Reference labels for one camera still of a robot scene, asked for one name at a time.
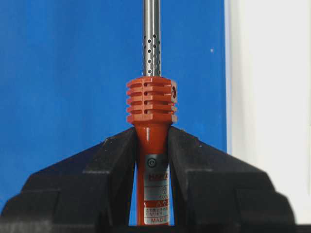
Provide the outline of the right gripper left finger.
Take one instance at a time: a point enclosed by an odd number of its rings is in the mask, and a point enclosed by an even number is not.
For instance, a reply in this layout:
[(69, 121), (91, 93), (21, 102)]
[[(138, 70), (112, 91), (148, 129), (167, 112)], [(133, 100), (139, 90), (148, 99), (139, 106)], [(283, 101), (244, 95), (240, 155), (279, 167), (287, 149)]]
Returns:
[(128, 227), (134, 128), (32, 174), (7, 201), (3, 233), (111, 233)]

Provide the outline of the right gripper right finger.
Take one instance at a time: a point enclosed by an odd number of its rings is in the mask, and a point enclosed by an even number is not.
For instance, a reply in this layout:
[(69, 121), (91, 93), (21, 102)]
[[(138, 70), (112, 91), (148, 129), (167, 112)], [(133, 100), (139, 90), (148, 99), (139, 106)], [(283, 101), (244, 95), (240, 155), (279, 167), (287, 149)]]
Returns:
[(266, 172), (175, 127), (168, 133), (175, 225), (187, 233), (293, 233)]

